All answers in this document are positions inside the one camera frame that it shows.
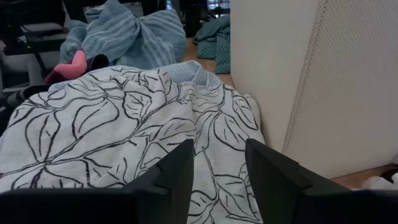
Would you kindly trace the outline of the white leaf-print cloth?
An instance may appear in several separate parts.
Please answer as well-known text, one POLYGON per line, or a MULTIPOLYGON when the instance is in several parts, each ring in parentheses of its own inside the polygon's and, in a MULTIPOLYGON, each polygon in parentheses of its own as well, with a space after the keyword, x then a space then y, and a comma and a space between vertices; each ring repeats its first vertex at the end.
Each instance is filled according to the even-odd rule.
POLYGON ((188 224, 262 224, 245 160, 246 140, 262 141, 259 125, 256 102, 224 83, 104 68, 14 110, 0 144, 0 192, 123 187, 192 139, 188 224))

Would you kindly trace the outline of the light blue shirt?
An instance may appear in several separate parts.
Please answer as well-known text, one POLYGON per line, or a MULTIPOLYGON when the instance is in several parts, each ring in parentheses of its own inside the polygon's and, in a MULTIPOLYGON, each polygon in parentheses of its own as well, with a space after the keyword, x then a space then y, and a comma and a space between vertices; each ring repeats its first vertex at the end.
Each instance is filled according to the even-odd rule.
POLYGON ((213 72, 205 70, 200 63, 194 60, 166 65, 159 69, 168 72, 171 79, 177 83, 192 82, 199 88, 210 88, 223 84, 223 81, 213 72))

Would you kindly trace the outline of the black underwear grey patterned waistband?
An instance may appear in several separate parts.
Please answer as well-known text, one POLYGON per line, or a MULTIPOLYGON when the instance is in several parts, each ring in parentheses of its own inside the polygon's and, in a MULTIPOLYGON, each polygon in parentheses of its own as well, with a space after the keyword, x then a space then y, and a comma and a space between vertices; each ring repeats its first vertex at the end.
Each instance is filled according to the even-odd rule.
POLYGON ((87 62, 87 70, 86 70, 87 72, 109 66, 109 60, 107 56, 103 54, 99 54, 94 57, 88 58, 86 62, 87 62))

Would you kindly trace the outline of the black desk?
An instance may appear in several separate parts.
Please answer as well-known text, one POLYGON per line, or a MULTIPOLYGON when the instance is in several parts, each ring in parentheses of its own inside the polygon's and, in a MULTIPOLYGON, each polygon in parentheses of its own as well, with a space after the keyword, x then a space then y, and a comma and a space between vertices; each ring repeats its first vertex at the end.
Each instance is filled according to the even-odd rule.
POLYGON ((67 34, 62 0, 0 0, 0 42, 7 56, 54 52, 67 34))

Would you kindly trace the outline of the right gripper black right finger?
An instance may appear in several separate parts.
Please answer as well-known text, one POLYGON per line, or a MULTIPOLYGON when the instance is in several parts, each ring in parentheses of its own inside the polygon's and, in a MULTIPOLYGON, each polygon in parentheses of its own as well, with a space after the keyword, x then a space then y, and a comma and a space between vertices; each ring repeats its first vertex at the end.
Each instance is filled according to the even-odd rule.
POLYGON ((315 202, 350 192, 255 139, 246 140, 245 158, 264 224, 322 224, 315 202))

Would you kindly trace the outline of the blue striped towel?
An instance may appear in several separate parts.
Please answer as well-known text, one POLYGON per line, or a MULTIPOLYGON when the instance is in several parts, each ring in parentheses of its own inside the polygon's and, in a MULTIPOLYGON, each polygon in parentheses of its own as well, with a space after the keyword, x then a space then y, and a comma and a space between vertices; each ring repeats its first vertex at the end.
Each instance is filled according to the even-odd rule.
POLYGON ((149 70, 177 63, 183 56, 186 34, 173 9, 136 17, 117 0, 107 0, 85 16, 89 24, 78 20, 67 24, 59 62, 68 62, 83 50, 88 58, 103 54, 112 65, 149 70))

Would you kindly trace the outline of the dark red pink sock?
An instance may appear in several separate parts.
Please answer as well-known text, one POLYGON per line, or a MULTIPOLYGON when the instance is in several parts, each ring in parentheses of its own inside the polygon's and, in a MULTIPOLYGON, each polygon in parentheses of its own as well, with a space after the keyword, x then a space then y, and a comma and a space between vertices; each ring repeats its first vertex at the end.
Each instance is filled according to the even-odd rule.
POLYGON ((77 50, 71 61, 60 63, 45 77, 45 84, 55 84, 81 77, 87 69, 84 51, 77 50))

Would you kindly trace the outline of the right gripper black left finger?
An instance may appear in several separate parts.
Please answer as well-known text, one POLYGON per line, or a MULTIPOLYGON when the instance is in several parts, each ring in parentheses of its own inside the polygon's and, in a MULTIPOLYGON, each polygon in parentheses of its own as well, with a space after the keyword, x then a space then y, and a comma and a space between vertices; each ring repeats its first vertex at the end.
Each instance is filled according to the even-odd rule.
POLYGON ((128 224, 187 224, 194 146, 186 139, 123 187, 128 224))

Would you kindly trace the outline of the teal dotted cloth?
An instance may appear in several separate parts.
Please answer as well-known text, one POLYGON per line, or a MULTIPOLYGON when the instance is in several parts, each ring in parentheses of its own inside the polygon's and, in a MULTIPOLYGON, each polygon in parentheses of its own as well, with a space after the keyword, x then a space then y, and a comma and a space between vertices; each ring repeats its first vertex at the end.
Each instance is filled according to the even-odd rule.
POLYGON ((230 73, 230 15, 218 17, 203 24, 193 43, 197 46, 197 57, 216 61, 216 74, 230 73))

